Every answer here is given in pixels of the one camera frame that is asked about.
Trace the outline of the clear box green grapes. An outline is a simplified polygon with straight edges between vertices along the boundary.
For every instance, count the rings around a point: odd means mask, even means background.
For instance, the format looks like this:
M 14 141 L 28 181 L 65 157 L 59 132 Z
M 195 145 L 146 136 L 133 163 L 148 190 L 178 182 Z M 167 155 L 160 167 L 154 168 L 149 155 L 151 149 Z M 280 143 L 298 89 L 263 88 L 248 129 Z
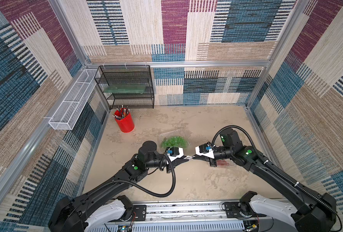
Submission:
M 163 149 L 172 147 L 187 148 L 189 146 L 189 141 L 183 129 L 160 134 L 158 136 L 158 143 Z

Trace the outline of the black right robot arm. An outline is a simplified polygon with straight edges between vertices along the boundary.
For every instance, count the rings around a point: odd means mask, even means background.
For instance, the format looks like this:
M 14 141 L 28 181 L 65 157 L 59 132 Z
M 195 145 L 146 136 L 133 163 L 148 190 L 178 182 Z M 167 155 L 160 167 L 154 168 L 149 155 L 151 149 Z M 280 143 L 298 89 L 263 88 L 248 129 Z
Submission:
M 254 145 L 249 133 L 236 125 L 225 126 L 207 142 L 195 148 L 196 160 L 230 159 L 236 165 L 266 181 L 289 203 L 266 200 L 254 191 L 247 192 L 239 202 L 239 212 L 248 218 L 254 213 L 282 221 L 299 232 L 330 232 L 341 222 L 336 199 L 328 193 L 321 195 L 295 180 L 277 167 Z

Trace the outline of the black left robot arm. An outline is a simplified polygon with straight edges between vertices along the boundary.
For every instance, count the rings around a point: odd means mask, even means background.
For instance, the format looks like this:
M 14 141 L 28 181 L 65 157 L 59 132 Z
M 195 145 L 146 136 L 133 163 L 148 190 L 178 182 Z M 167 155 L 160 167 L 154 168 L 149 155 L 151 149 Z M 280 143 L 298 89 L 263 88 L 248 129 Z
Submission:
M 104 211 L 105 203 L 130 187 L 138 188 L 154 197 L 165 198 L 171 195 L 176 186 L 175 167 L 189 160 L 190 157 L 184 155 L 182 148 L 167 148 L 160 154 L 155 142 L 146 141 L 113 177 L 85 194 L 73 199 L 64 197 L 58 201 L 48 228 L 52 232 L 88 231 L 94 227 L 99 213 Z M 172 185 L 166 193 L 155 193 L 138 185 L 138 182 L 148 175 L 149 168 L 166 170 L 172 175 Z

